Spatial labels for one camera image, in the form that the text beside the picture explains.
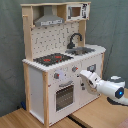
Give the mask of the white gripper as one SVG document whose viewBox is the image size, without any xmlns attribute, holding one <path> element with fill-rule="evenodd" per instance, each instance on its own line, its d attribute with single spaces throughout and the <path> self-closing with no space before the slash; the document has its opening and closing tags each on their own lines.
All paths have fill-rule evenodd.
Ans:
<svg viewBox="0 0 128 128">
<path fill-rule="evenodd" d="M 82 79 L 82 83 L 85 85 L 89 92 L 97 91 L 97 84 L 101 78 L 95 72 L 82 70 L 80 72 L 80 77 Z"/>
</svg>

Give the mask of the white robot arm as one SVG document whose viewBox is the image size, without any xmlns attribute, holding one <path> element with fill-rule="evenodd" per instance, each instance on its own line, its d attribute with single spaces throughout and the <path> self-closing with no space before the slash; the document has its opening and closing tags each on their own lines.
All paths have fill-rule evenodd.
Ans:
<svg viewBox="0 0 128 128">
<path fill-rule="evenodd" d="M 89 91 L 95 89 L 98 93 L 104 94 L 107 97 L 107 101 L 112 105 L 128 107 L 128 98 L 124 97 L 125 81 L 121 77 L 112 76 L 105 81 L 95 72 L 87 70 L 82 70 L 80 77 Z"/>
</svg>

